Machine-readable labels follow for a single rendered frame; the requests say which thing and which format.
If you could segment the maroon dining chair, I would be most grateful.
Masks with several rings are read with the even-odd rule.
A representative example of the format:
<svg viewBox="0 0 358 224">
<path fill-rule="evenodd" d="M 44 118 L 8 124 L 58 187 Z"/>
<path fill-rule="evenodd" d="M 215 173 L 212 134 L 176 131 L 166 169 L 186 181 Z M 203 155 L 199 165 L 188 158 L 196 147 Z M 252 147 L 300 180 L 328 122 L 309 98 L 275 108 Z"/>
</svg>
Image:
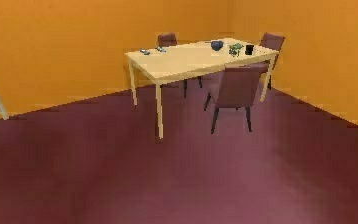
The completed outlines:
<svg viewBox="0 0 358 224">
<path fill-rule="evenodd" d="M 158 46 L 159 47 L 170 47 L 177 45 L 177 38 L 174 33 L 166 33 L 158 35 Z M 183 81 L 184 97 L 187 97 L 188 80 Z"/>
<path fill-rule="evenodd" d="M 285 41 L 284 36 L 265 32 L 260 41 L 260 45 L 262 47 L 266 47 L 272 50 L 281 51 L 284 41 Z"/>
<path fill-rule="evenodd" d="M 259 79 L 269 64 L 259 62 L 238 67 L 226 67 L 209 85 L 204 111 L 210 102 L 214 104 L 211 133 L 215 132 L 219 110 L 224 108 L 245 109 L 248 131 L 252 131 L 251 107 L 254 104 Z"/>
</svg>

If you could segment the pale wooden dining table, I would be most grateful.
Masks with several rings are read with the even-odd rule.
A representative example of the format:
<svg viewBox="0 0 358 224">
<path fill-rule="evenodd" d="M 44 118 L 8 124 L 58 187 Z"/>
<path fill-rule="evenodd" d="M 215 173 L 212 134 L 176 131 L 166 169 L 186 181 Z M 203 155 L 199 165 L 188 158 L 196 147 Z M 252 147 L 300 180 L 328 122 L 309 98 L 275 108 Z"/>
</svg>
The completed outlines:
<svg viewBox="0 0 358 224">
<path fill-rule="evenodd" d="M 211 48 L 210 41 L 200 41 L 170 46 L 164 52 L 148 49 L 149 55 L 144 55 L 140 51 L 127 52 L 125 54 L 129 64 L 133 104 L 137 104 L 135 68 L 139 69 L 155 85 L 157 127 L 160 139 L 163 138 L 164 133 L 161 93 L 161 86 L 164 84 L 219 72 L 226 65 L 247 65 L 269 61 L 270 67 L 267 71 L 265 85 L 260 98 L 261 102 L 264 101 L 267 85 L 271 78 L 272 67 L 279 52 L 255 45 L 251 55 L 246 55 L 244 50 L 241 50 L 238 56 L 232 56 L 229 54 L 230 45 L 239 43 L 245 47 L 248 45 L 248 42 L 233 38 L 223 38 L 222 42 L 224 46 L 219 51 L 214 51 Z"/>
</svg>

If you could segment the dark blue bowl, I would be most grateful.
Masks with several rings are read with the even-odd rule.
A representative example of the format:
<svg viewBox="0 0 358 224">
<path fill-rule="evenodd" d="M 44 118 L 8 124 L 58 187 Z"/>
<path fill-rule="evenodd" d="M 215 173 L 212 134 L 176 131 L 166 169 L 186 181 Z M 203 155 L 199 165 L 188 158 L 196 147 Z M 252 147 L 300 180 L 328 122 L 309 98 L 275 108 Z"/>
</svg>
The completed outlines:
<svg viewBox="0 0 358 224">
<path fill-rule="evenodd" d="M 209 44 L 211 46 L 211 48 L 214 50 L 214 51 L 219 51 L 223 48 L 224 46 L 224 42 L 221 41 L 221 40 L 213 40 L 213 41 L 209 41 Z"/>
</svg>

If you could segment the small green house plant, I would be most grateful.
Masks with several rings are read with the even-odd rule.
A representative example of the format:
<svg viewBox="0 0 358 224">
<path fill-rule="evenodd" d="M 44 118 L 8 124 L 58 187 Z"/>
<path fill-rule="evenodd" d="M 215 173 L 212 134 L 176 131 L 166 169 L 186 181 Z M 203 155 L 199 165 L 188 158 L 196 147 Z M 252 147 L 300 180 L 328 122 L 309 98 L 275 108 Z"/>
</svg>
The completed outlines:
<svg viewBox="0 0 358 224">
<path fill-rule="evenodd" d="M 243 46 L 240 43 L 236 43 L 229 46 L 229 54 L 233 57 L 238 56 L 240 54 L 240 50 Z"/>
</svg>

